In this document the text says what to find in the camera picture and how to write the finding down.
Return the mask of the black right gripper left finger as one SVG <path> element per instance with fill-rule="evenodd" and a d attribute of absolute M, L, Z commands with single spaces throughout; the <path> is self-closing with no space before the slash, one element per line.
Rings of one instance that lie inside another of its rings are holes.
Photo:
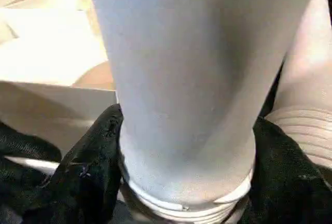
<path fill-rule="evenodd" d="M 117 201 L 121 171 L 119 135 L 123 114 L 108 107 L 65 155 L 37 199 L 26 223 L 109 223 Z"/>

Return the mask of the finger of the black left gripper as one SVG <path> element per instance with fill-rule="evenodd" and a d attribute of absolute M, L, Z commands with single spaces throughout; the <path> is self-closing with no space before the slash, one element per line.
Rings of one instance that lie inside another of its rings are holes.
<path fill-rule="evenodd" d="M 49 179 L 49 175 L 35 169 L 1 166 L 1 205 L 28 208 Z"/>
<path fill-rule="evenodd" d="M 34 135 L 20 133 L 1 122 L 1 155 L 60 162 L 62 155 L 55 145 Z"/>

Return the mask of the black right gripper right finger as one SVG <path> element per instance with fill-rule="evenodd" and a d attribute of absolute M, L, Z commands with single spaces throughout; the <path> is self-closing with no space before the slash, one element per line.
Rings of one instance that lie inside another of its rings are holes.
<path fill-rule="evenodd" d="M 241 223 L 331 223 L 331 186 L 277 125 L 258 118 L 256 160 Z"/>

